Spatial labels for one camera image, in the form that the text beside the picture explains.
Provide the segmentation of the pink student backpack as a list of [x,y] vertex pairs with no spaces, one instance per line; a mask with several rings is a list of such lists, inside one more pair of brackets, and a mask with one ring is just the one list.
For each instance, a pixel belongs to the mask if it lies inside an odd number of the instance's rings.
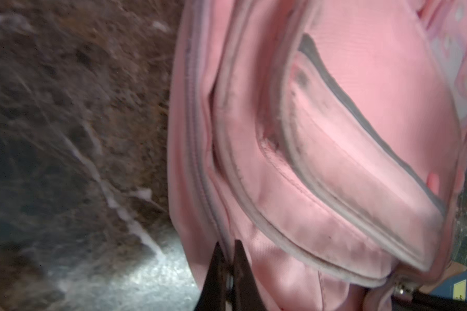
[[204,286],[243,243],[267,310],[467,310],[467,1],[186,1],[169,208]]

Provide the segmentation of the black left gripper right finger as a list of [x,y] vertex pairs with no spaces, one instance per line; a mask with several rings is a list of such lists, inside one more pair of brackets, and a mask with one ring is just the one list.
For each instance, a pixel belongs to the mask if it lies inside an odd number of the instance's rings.
[[267,311],[240,240],[234,244],[233,278],[233,310]]

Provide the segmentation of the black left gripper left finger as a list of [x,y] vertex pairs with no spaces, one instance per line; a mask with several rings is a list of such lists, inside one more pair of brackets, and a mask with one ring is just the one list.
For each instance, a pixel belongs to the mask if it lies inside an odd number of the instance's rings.
[[208,273],[194,311],[225,311],[227,302],[228,263],[216,243]]

